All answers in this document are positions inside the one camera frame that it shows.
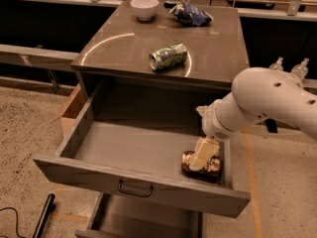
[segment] concrete floor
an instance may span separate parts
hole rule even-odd
[[[18,210],[24,237],[32,237],[50,193],[56,209],[43,238],[85,230],[99,194],[47,181],[32,160],[34,154],[54,155],[62,132],[60,121],[52,120],[69,94],[0,78],[0,209]],[[317,143],[298,131],[269,134],[257,125],[231,146],[234,188],[250,191],[252,201],[237,219],[208,215],[207,237],[316,237]],[[0,212],[0,237],[17,237],[13,211]]]

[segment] drawer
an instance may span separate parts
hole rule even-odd
[[[202,238],[206,217],[196,211],[101,194],[78,238]]]
[[[229,157],[219,182],[189,177],[184,151],[201,133],[197,105],[213,94],[108,78],[95,88],[55,157],[34,161],[52,182],[186,210],[237,217],[250,201],[228,187]]]

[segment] tabletop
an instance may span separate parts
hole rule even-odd
[[[238,10],[200,6],[213,21],[203,27],[183,27],[159,4],[156,16],[140,21],[123,2],[73,61],[75,70],[153,80],[230,86],[249,67]],[[183,43],[184,65],[153,71],[150,53]]]

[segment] crushed can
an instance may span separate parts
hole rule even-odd
[[[186,60],[187,48],[184,44],[172,45],[150,54],[150,66],[152,70],[163,70],[185,63]]]

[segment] white bowl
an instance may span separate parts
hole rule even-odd
[[[150,20],[159,6],[158,0],[132,0],[131,7],[135,15],[142,21]]]

